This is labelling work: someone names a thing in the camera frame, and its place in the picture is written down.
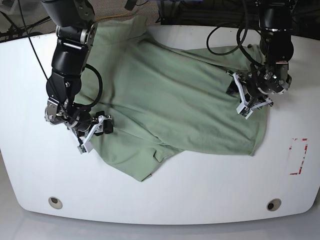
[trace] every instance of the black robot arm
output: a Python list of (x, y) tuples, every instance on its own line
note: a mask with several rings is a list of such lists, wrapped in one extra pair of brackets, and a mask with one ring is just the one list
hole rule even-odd
[[(110, 116), (104, 116), (103, 112), (93, 117), (90, 115), (91, 108), (99, 101), (103, 91), (99, 72), (87, 64), (98, 26), (95, 12), (88, 0), (41, 2), (57, 25), (58, 37), (52, 58), (52, 73), (46, 84), (49, 99), (45, 118), (53, 125), (64, 123), (76, 134), (80, 151), (89, 152), (90, 150), (85, 149), (86, 145), (82, 146), (80, 137), (87, 136), (92, 129), (95, 134), (113, 132)], [(97, 97), (89, 105), (74, 102), (76, 94), (81, 90), (81, 75), (85, 68), (93, 71), (99, 82)]]
[[(263, 64), (255, 61), (241, 46), (240, 50), (251, 61), (250, 72), (234, 75), (234, 81), (227, 89), (228, 94), (241, 93), (238, 114), (248, 118), (254, 109), (273, 105), (269, 94), (283, 94), (292, 82), (288, 74), (289, 60), (293, 57), (294, 46), (291, 42), (292, 17), (295, 0), (258, 0), (260, 49), (265, 55)], [(237, 42), (240, 42), (240, 27)]]

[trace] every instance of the white table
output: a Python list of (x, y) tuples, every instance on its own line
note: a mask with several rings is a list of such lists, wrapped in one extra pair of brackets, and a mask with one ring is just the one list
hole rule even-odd
[[(155, 26), (150, 31), (162, 44), (195, 49), (205, 47), (211, 29)], [(236, 29), (222, 28), (210, 45), (234, 45), (235, 40)], [(250, 31), (245, 44), (259, 40)], [(49, 76), (56, 36), (32, 41)], [(142, 183), (105, 164), (95, 151), (80, 155), (63, 124), (45, 122), (46, 81), (28, 40), (0, 44), (0, 148), (19, 204), (48, 215), (149, 225), (228, 223), (306, 212), (320, 186), (320, 42), (300, 37), (292, 42), (292, 85), (286, 94), (272, 96), (275, 106), (254, 157), (185, 151)], [(63, 208), (52, 208), (50, 197), (60, 199)], [(273, 199), (282, 205), (272, 212), (267, 204)]]

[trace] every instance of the green t-shirt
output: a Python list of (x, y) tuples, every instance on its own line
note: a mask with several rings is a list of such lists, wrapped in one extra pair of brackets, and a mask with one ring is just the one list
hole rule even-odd
[[(114, 133), (91, 140), (101, 158), (143, 181), (164, 159), (184, 150), (253, 155), (265, 134), (267, 107), (246, 120), (236, 111), (240, 97), (226, 94), (232, 81), (226, 70), (250, 69), (241, 51), (215, 56), (207, 49), (169, 48), (148, 34), (145, 22), (141, 16), (107, 21), (95, 35), (88, 64), (102, 76), (103, 95), (91, 113), (105, 111), (114, 119)], [(257, 46), (246, 50), (262, 61)], [(75, 101), (89, 104), (98, 94), (98, 80), (90, 70), (81, 79)]]

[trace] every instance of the metal grommet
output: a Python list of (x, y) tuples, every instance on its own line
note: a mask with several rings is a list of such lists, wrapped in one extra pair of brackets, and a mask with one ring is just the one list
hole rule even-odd
[(62, 202), (54, 196), (49, 197), (49, 204), (54, 209), (62, 209)]
[(266, 205), (266, 209), (270, 212), (274, 212), (278, 210), (280, 206), (281, 206), (281, 200), (276, 198), (268, 202), (268, 204)]

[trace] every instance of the gray floor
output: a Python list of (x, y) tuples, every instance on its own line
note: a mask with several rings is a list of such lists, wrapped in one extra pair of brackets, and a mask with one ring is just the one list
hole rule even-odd
[[(90, 3), (94, 8), (96, 18), (120, 15), (128, 12), (124, 8), (126, 2), (127, 0), (90, 0)], [(138, 0), (138, 4), (141, 4), (144, 2), (145, 0)], [(135, 15), (147, 16), (148, 17), (147, 24), (148, 25), (155, 24), (155, 21), (159, 17), (157, 2), (149, 1), (148, 3), (142, 6), (136, 6), (134, 10), (130, 12), (130, 16), (117, 17), (113, 19), (124, 21), (132, 18)], [(47, 12), (44, 10), (42, 5), (39, 4), (32, 14), (25, 16), (25, 22), (27, 25), (33, 24), (47, 16), (48, 16)], [(12, 21), (14, 21), (14, 23), (17, 26), (19, 27), (23, 26), (20, 15), (10, 15), (9, 17), (12, 19)], [(0, 32), (6, 32), (9, 27), (10, 27), (10, 24), (8, 23), (8, 21), (0, 14)], [(32, 32), (41, 32), (43, 34), (48, 34), (54, 31), (55, 29), (56, 29), (56, 25), (52, 21), (48, 21), (46, 23), (43, 23), (35, 27), (32, 30)]]

